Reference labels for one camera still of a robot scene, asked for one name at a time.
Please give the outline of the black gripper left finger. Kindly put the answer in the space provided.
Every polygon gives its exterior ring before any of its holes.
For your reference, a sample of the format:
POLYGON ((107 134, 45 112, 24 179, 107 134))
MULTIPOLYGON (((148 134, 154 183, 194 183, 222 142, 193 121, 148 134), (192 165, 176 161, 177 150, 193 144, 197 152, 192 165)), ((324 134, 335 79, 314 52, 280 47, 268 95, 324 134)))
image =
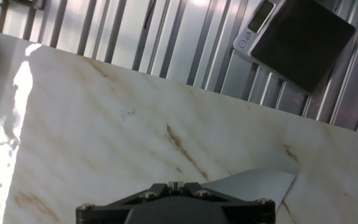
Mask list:
POLYGON ((176 182, 152 184, 150 188, 107 205, 84 203, 75 210, 76 224, 123 224, 133 208, 157 199, 172 196, 176 182))

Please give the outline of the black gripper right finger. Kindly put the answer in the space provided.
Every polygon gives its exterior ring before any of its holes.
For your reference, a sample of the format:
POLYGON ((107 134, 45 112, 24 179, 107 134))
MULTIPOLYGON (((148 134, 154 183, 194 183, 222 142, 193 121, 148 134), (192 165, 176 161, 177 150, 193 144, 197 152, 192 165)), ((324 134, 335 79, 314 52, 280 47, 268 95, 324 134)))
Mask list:
POLYGON ((176 182, 175 195, 176 223, 275 223, 271 199, 243 200, 197 182, 176 182))

